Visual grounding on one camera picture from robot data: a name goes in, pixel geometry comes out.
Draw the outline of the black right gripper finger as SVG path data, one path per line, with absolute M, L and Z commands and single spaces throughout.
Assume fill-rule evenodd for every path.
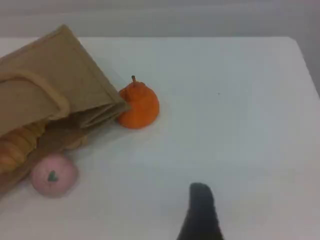
M 214 195 L 204 183 L 194 182 L 189 187 L 189 205 L 178 240 L 223 240 Z

